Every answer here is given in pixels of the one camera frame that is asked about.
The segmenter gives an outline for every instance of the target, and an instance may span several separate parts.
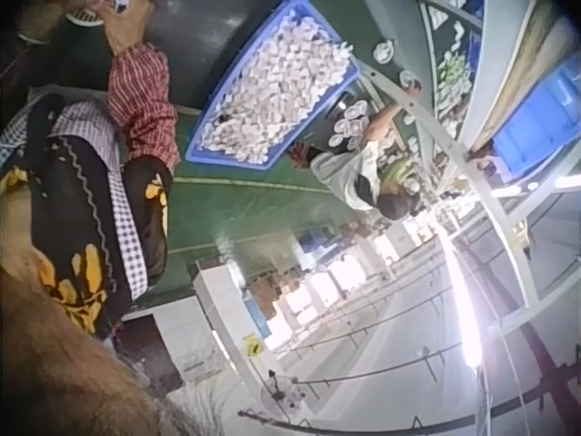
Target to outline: sleeve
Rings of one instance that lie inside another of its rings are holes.
[[[161,160],[142,155],[123,168],[123,185],[142,245],[148,284],[154,286],[167,263],[167,199],[172,175]]]
[[[379,143],[368,142],[360,154],[361,174],[368,178],[376,178],[378,171]]]
[[[165,55],[137,45],[113,59],[108,92],[111,115],[127,137],[129,160],[153,156],[173,173],[180,153],[169,83]]]

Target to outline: ceiling light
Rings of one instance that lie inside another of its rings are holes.
[[[441,226],[438,226],[438,234],[442,241],[446,265],[450,280],[452,281],[452,293],[454,294],[460,336],[462,337],[464,362],[469,368],[477,368],[482,363],[482,342],[480,340],[480,330],[478,329],[474,307],[470,300],[464,274],[460,269],[458,259],[454,253],[454,246],[448,234]]]
[[[557,189],[577,188],[581,186],[581,174],[567,175],[555,180]]]

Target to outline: factory floor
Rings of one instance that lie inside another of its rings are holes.
[[[394,62],[374,65],[392,80],[398,80],[403,69],[399,63],[413,64],[414,56],[428,62],[425,29],[416,2],[380,3],[392,8],[396,16],[409,18],[407,22],[395,20],[402,39],[397,41]],[[202,109],[234,56],[276,4],[276,0],[157,2],[148,38],[168,55],[171,101]],[[313,4],[344,39],[354,44],[355,55],[371,64],[372,48],[385,38],[381,33],[385,32],[379,30],[378,18],[370,9],[363,2],[350,0],[314,0]],[[391,31],[395,36],[398,29],[392,27]],[[414,54],[414,47],[421,54]],[[64,20],[54,32],[52,43],[40,52],[28,77],[30,84],[106,89],[111,54],[102,27],[81,28]],[[431,95],[428,89],[426,104],[431,104]],[[400,118],[396,122],[406,135],[417,134],[415,127],[403,125]],[[177,130],[182,155],[195,122],[194,115],[180,117]],[[242,274],[251,278],[271,266],[268,255],[262,252],[262,239],[268,237],[272,241],[280,232],[292,230],[300,234],[301,230],[323,224],[344,223],[352,211],[328,193],[310,172],[295,170],[285,158],[268,172],[182,160],[176,171],[169,215],[167,273],[151,291],[153,294],[188,287],[186,265],[217,254],[236,260]]]

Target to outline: blue plastic basket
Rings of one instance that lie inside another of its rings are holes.
[[[325,18],[315,9],[308,0],[288,0],[283,2],[277,9],[275,9],[271,16],[262,24],[256,31],[254,36],[248,41],[241,52],[238,54],[234,62],[232,62],[228,72],[222,78],[216,89],[210,97],[210,102],[206,104],[202,115],[198,119],[192,139],[188,145],[188,150],[185,154],[185,159],[189,162],[199,164],[215,164],[225,166],[236,166],[239,168],[249,168],[253,170],[268,170],[271,168],[277,159],[284,153],[285,149],[291,144],[300,132],[325,108],[329,103],[334,102],[339,98],[340,94],[347,88],[359,75],[359,68],[352,61],[343,78],[343,82],[332,86],[325,95],[315,104],[309,117],[301,124],[289,132],[284,139],[277,145],[270,148],[268,152],[268,160],[262,164],[239,162],[232,156],[224,154],[223,152],[212,152],[210,150],[200,148],[199,144],[202,139],[202,128],[206,125],[211,115],[214,113],[216,104],[222,101],[224,96],[231,90],[234,81],[240,76],[240,73],[246,63],[250,61],[252,56],[262,45],[262,42],[270,37],[279,27],[282,18],[287,16],[291,11],[295,12],[298,19],[310,16],[324,28],[330,35],[330,38],[337,42],[341,42],[341,38],[337,32],[330,26]]]

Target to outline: hand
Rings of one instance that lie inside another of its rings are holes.
[[[404,91],[410,97],[417,97],[419,93],[421,93],[421,82],[419,80],[414,80]]]
[[[103,19],[105,36],[113,55],[118,56],[143,41],[152,10],[153,3],[150,0],[130,0],[121,13],[115,12],[108,2],[98,7],[96,12]]]

